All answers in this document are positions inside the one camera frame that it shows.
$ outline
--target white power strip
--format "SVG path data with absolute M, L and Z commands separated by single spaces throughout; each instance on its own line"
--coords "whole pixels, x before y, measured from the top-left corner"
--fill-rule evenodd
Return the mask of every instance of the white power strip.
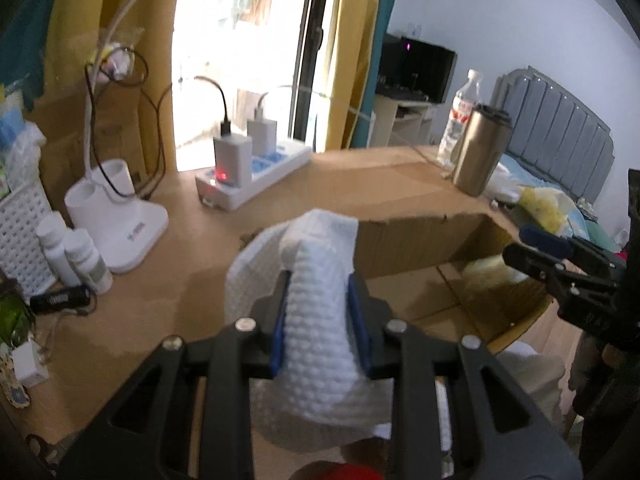
M 202 170 L 196 175 L 200 201 L 206 206 L 221 207 L 227 211 L 238 209 L 258 193 L 304 166 L 311 160 L 311 155 L 311 147 L 304 142 L 281 140 L 275 153 L 267 157 L 254 156 L 251 184 L 244 187 L 233 187 L 218 182 L 215 168 Z

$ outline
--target teal curtain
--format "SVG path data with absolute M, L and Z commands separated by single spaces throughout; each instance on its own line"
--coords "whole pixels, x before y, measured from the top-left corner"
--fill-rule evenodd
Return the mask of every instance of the teal curtain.
M 44 92 L 44 49 L 55 0 L 23 0 L 0 37 L 0 84 L 24 79 L 27 109 Z
M 382 43 L 385 39 L 386 28 L 389 26 L 389 18 L 394 8 L 396 0 L 379 0 L 378 17 L 376 19 L 376 29 L 373 33 L 373 46 L 371 49 L 371 63 L 367 85 L 364 89 L 362 107 L 360 111 L 370 116 L 373 111 L 373 101 L 376 96 L 376 83 L 378 82 L 378 69 L 380 68 L 380 55 L 382 54 Z M 369 121 L 358 118 L 358 123 L 351 137 L 351 148 L 364 148 L 367 145 L 369 136 Z

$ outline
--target woven basket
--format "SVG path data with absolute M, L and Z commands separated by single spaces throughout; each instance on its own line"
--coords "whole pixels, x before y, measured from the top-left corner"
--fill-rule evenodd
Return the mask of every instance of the woven basket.
M 20 186 L 0 201 L 0 268 L 18 280 L 26 299 L 56 282 L 36 236 L 36 227 L 49 212 L 40 180 Z

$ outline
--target headboard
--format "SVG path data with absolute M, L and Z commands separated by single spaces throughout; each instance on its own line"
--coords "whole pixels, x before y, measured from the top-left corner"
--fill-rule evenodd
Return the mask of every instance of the headboard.
M 610 128 L 533 67 L 500 79 L 492 99 L 514 124 L 507 154 L 535 176 L 593 203 L 613 164 Z

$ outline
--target silver rivet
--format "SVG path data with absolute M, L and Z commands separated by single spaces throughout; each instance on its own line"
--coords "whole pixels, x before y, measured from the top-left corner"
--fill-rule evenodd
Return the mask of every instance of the silver rivet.
M 467 334 L 462 338 L 461 343 L 467 350 L 478 350 L 482 341 L 480 341 L 478 336 Z
M 182 348 L 184 341 L 179 335 L 171 335 L 162 341 L 162 348 L 168 352 L 175 352 Z
M 251 317 L 241 317 L 236 321 L 236 330 L 238 332 L 253 332 L 256 326 L 255 319 Z
M 394 334 L 403 334 L 406 332 L 406 323 L 402 319 L 392 319 L 386 324 L 386 329 Z

